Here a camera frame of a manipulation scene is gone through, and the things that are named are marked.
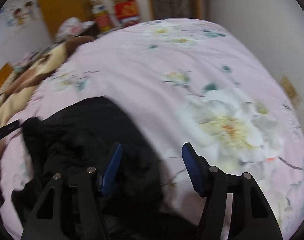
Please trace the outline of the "wooden wardrobe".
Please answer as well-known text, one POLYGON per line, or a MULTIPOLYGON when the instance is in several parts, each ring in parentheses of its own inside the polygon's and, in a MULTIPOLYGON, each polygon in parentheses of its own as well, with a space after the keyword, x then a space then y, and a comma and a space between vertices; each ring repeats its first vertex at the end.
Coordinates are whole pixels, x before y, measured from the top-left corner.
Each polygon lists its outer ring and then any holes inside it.
POLYGON ((90 0, 37 0, 50 35, 55 38, 61 24, 71 17, 92 20, 90 0))

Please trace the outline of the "pink floral bed cover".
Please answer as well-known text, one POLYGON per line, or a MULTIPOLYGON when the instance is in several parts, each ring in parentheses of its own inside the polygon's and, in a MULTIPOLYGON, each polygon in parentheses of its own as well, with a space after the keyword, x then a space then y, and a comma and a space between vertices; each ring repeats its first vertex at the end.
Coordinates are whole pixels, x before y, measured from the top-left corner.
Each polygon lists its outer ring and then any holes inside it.
POLYGON ((161 159, 169 207, 192 223, 204 201, 181 158, 190 142, 212 165, 253 174, 284 239, 304 220, 304 135, 283 89, 218 24, 140 23, 80 46, 13 120, 48 118, 105 96, 123 109, 161 159))

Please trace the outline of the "snack package stack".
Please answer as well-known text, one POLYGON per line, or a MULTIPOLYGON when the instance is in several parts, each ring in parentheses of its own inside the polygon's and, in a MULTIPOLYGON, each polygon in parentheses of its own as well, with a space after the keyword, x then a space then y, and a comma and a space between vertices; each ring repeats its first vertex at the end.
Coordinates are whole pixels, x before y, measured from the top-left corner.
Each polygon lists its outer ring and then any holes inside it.
POLYGON ((101 0, 90 0, 91 12, 101 33, 110 31, 113 23, 106 6, 101 0))

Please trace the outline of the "brown cream fleece blanket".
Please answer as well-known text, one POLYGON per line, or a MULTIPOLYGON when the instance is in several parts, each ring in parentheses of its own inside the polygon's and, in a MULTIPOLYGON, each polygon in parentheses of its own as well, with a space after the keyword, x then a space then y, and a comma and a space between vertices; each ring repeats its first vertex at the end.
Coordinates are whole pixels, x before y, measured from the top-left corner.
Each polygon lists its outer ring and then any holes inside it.
POLYGON ((40 83, 51 76, 82 44, 92 36, 74 37, 44 54, 0 95, 0 128, 26 107, 40 83))

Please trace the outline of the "black hooded jacket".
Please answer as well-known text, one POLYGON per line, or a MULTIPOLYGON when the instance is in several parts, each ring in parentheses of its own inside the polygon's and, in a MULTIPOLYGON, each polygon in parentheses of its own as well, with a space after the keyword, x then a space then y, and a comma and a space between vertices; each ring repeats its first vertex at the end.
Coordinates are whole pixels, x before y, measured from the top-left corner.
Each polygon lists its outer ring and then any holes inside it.
POLYGON ((22 239, 195 239, 163 213, 159 158, 113 102, 88 98, 22 125, 34 178, 12 202, 22 239))

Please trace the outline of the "cartoon couple wall poster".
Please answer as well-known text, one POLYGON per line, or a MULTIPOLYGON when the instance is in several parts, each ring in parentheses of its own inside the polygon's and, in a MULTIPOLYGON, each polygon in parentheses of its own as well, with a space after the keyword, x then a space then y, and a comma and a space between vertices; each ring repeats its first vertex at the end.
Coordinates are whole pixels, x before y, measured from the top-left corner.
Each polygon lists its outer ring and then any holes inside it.
POLYGON ((18 31, 39 18, 36 0, 7 0, 0 11, 6 28, 18 31))

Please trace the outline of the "red gift box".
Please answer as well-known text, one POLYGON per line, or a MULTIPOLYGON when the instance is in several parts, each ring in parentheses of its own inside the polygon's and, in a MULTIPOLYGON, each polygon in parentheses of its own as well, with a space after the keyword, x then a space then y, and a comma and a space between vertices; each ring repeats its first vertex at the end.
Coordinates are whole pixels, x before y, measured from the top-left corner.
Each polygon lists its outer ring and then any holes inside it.
POLYGON ((133 25, 140 21, 140 10, 136 0, 127 0, 114 5, 117 20, 123 25, 133 25))

